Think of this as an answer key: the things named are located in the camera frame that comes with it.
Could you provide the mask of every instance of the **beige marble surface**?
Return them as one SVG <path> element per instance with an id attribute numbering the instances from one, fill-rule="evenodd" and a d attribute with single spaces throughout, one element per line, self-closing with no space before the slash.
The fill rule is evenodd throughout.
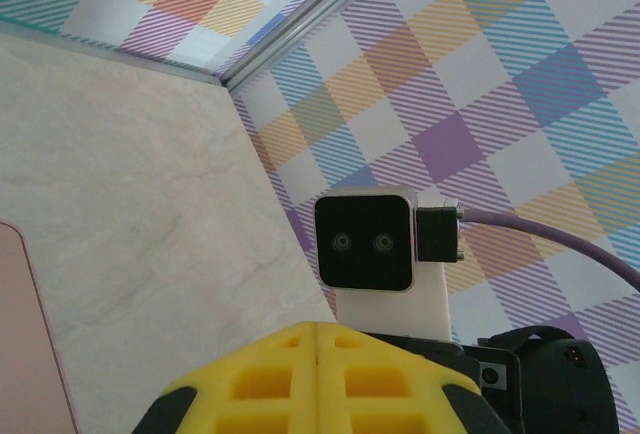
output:
<path id="1" fill-rule="evenodd" d="M 130 432 L 174 378 L 332 319 L 224 89 L 7 36 L 0 69 L 0 217 L 83 432 Z"/>

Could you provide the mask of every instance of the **camera lens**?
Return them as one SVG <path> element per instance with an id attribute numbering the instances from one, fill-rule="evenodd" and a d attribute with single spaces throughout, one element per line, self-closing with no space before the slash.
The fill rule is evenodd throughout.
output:
<path id="1" fill-rule="evenodd" d="M 393 249 L 393 238 L 389 234 L 380 234 L 373 241 L 373 246 L 378 252 L 389 252 Z"/>
<path id="2" fill-rule="evenodd" d="M 340 232 L 333 237 L 331 244 L 336 251 L 346 251 L 351 247 L 351 238 L 344 232 Z"/>
<path id="3" fill-rule="evenodd" d="M 487 367 L 482 370 L 482 380 L 489 385 L 493 385 L 500 380 L 500 376 L 495 369 Z"/>

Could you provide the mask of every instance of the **cable connector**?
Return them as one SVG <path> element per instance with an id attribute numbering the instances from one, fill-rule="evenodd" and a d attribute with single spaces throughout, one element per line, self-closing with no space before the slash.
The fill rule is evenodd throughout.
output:
<path id="1" fill-rule="evenodd" d="M 453 263 L 464 259 L 458 249 L 460 227 L 464 215 L 459 206 L 419 207 L 416 211 L 416 242 L 419 262 Z"/>

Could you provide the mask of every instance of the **black square camera face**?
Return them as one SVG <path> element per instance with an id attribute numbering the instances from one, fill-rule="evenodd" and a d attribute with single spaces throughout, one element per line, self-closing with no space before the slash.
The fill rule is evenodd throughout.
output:
<path id="1" fill-rule="evenodd" d="M 315 205 L 320 278 L 344 289 L 411 287 L 411 206 L 401 196 L 323 197 Z"/>

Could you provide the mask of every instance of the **pink object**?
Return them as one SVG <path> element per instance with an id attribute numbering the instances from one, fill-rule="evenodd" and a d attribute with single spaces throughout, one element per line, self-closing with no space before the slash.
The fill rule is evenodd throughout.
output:
<path id="1" fill-rule="evenodd" d="M 20 232 L 0 222 L 0 432 L 77 434 Z"/>

